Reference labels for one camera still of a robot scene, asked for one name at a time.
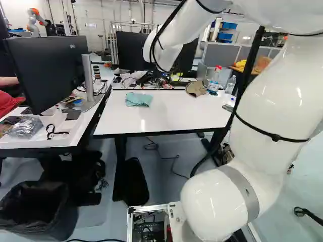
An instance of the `beige cloth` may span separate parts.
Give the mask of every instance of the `beige cloth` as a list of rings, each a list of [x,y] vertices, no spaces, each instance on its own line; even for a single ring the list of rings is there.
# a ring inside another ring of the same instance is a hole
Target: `beige cloth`
[[[206,88],[202,81],[191,82],[185,88],[186,92],[193,97],[198,97],[206,93]]]

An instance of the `computer monitor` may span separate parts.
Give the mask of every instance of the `computer monitor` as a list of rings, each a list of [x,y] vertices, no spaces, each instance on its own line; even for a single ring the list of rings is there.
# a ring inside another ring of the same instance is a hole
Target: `computer monitor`
[[[131,71],[153,70],[155,64],[144,60],[142,50],[148,34],[117,31],[119,67]],[[180,72],[192,69],[198,39],[184,44],[182,51],[174,62],[174,67]]]
[[[85,80],[85,36],[11,38],[4,42],[33,114],[59,103]]]
[[[155,64],[144,60],[142,49],[148,34],[117,31],[119,68],[131,71],[153,70]]]
[[[192,70],[198,38],[192,42],[184,44],[180,54],[174,62],[175,72],[187,73]]]

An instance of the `trash bag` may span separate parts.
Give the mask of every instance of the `trash bag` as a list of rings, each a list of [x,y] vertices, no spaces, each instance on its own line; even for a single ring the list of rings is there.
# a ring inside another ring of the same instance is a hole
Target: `trash bag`
[[[125,161],[123,171],[123,200],[128,207],[142,206],[149,200],[149,190],[145,174],[143,173],[138,158]]]
[[[69,202],[68,185],[61,182],[25,181],[0,201],[0,229],[33,240],[67,240],[78,219]]]

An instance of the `teal cloth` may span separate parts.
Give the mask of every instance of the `teal cloth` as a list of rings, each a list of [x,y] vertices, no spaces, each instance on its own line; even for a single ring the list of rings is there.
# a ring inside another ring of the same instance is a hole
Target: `teal cloth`
[[[146,106],[149,107],[152,101],[152,96],[147,94],[139,94],[128,92],[126,95],[127,106]]]

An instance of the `black bag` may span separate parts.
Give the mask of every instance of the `black bag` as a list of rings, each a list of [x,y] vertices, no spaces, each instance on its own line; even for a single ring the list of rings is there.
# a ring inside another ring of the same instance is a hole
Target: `black bag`
[[[68,184],[70,196],[75,205],[97,205],[101,193],[94,188],[105,177],[105,163],[88,156],[73,156],[72,161],[51,162],[39,180],[64,182]]]
[[[123,173],[123,200],[129,206],[144,205],[149,200],[149,190],[138,158],[125,161]]]
[[[25,181],[0,201],[0,229],[29,239],[67,240],[77,219],[78,209],[69,202],[64,183]]]

